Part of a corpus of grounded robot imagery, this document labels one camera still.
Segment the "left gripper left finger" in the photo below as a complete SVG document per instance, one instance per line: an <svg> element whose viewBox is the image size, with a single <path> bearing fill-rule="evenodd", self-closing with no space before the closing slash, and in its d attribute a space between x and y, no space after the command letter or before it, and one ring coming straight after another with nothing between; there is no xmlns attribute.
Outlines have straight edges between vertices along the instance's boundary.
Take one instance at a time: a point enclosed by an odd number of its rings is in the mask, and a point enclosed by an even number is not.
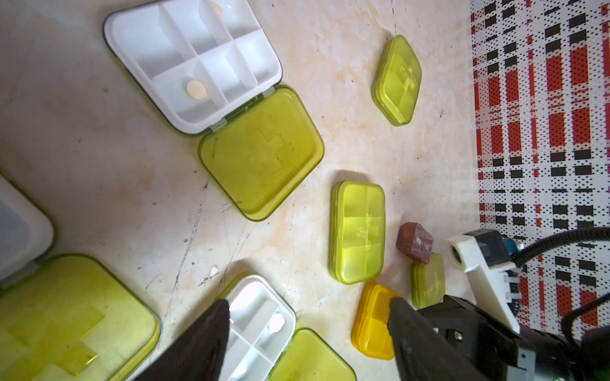
<svg viewBox="0 0 610 381"><path fill-rule="evenodd" d="M227 352L230 306L219 299L138 380L218 380Z"/></svg>

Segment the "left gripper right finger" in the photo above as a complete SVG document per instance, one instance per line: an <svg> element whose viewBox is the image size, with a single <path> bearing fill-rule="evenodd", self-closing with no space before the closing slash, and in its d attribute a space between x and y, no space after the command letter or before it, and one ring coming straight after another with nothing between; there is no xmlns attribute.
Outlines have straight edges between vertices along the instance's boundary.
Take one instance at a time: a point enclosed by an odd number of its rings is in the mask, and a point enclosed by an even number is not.
<svg viewBox="0 0 610 381"><path fill-rule="evenodd" d="M400 379L486 379L402 298L391 299L388 329Z"/></svg>

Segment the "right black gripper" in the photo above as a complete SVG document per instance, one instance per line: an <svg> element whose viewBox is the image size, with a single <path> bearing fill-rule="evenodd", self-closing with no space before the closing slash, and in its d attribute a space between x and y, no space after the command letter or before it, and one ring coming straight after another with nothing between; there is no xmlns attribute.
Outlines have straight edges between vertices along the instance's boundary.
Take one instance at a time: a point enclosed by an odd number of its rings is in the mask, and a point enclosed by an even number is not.
<svg viewBox="0 0 610 381"><path fill-rule="evenodd" d="M527 327L515 333L473 303L451 295L419 313L491 380L586 379L583 361L561 336Z"/></svg>

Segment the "yellow pillbox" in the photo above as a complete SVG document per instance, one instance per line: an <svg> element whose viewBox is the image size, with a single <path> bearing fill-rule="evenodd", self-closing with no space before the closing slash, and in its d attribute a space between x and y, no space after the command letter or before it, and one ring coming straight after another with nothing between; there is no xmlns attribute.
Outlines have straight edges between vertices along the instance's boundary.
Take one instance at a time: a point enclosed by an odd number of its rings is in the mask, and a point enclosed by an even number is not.
<svg viewBox="0 0 610 381"><path fill-rule="evenodd" d="M369 282L365 285L351 333L351 342L363 355L378 360L393 360L395 353L388 322L390 302L401 298L394 290Z"/></svg>

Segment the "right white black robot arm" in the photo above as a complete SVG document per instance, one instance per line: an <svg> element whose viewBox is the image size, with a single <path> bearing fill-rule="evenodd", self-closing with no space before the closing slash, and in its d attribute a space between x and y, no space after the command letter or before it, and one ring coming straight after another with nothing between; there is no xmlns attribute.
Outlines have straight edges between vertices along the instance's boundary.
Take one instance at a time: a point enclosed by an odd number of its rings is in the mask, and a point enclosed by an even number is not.
<svg viewBox="0 0 610 381"><path fill-rule="evenodd" d="M489 380L607 380L609 292L592 260L606 227L561 230L525 244L494 228L448 240L473 301L442 288L413 302L462 360Z"/></svg>

